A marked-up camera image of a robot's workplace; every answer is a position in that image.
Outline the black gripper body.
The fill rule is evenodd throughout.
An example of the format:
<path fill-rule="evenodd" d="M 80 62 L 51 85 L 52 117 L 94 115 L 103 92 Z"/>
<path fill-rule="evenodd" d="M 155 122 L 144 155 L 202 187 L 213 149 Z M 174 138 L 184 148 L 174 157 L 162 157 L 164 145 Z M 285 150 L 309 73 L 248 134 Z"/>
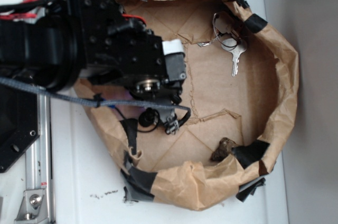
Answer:
<path fill-rule="evenodd" d="M 67 40 L 76 58 L 67 84 L 126 88 L 139 100 L 181 102 L 186 78 L 182 46 L 169 48 L 118 0 L 65 0 Z"/>

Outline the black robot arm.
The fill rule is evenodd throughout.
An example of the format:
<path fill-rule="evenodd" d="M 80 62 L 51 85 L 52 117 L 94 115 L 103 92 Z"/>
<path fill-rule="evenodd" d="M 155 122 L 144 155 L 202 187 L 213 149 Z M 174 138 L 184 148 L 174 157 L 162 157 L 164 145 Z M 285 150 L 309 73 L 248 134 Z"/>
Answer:
<path fill-rule="evenodd" d="M 169 51 L 116 0 L 25 0 L 1 6 L 1 76 L 57 92 L 77 79 L 141 100 L 181 102 L 185 54 Z"/>

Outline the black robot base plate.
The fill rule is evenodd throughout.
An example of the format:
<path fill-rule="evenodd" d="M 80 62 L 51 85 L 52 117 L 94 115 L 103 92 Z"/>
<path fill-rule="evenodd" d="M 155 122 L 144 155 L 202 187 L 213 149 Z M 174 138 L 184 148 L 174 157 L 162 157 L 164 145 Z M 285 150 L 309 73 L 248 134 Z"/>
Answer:
<path fill-rule="evenodd" d="M 39 137 L 36 94 L 1 85 L 1 173 Z"/>

